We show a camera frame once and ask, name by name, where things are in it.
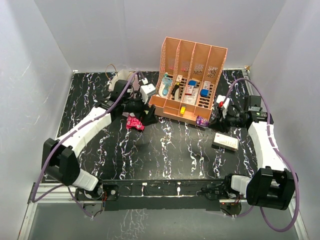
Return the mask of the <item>purple M&M's packet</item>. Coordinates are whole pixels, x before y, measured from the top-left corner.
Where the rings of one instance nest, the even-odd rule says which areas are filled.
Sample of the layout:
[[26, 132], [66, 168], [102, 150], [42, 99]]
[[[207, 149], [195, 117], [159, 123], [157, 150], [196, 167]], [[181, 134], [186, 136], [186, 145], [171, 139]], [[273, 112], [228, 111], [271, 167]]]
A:
[[208, 127], [209, 125], [209, 121], [206, 118], [199, 115], [196, 117], [195, 123], [197, 126], [200, 127]]

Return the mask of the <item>green candy packet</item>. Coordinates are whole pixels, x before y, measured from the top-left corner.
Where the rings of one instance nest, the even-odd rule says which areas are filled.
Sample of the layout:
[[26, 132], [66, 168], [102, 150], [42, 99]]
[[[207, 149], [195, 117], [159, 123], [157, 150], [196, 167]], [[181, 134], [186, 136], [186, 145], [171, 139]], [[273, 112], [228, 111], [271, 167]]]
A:
[[139, 114], [138, 113], [133, 113], [133, 112], [131, 112], [131, 113], [129, 113], [129, 112], [123, 112], [122, 113], [122, 116], [124, 116], [124, 117], [134, 117], [134, 118], [138, 118], [139, 117]]

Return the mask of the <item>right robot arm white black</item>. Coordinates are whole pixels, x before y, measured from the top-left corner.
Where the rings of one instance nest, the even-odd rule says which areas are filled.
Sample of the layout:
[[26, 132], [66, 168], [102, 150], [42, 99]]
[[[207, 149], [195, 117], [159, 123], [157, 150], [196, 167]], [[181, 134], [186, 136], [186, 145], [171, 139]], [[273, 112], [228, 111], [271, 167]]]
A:
[[257, 172], [253, 177], [231, 173], [223, 185], [223, 194], [233, 199], [243, 196], [249, 205], [286, 210], [295, 193], [296, 174], [281, 159], [274, 136], [274, 122], [270, 113], [263, 111], [262, 98], [250, 95], [244, 109], [231, 104], [231, 100], [219, 95], [216, 99], [217, 114], [206, 126], [215, 131], [213, 146], [231, 151], [239, 149], [239, 140], [227, 136], [232, 127], [246, 129], [253, 143], [257, 160]]

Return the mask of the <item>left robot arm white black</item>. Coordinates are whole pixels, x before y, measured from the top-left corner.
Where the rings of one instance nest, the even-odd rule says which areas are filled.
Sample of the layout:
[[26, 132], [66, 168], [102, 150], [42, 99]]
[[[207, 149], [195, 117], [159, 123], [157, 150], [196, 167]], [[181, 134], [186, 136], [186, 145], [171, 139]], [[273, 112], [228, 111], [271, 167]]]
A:
[[156, 124], [156, 107], [149, 105], [156, 88], [143, 79], [138, 90], [132, 83], [118, 80], [91, 109], [89, 114], [74, 128], [58, 137], [49, 138], [43, 144], [42, 169], [49, 177], [65, 186], [74, 186], [84, 191], [93, 200], [103, 195], [103, 182], [98, 177], [81, 169], [78, 157], [83, 148], [104, 128], [123, 113], [134, 114], [143, 126]]

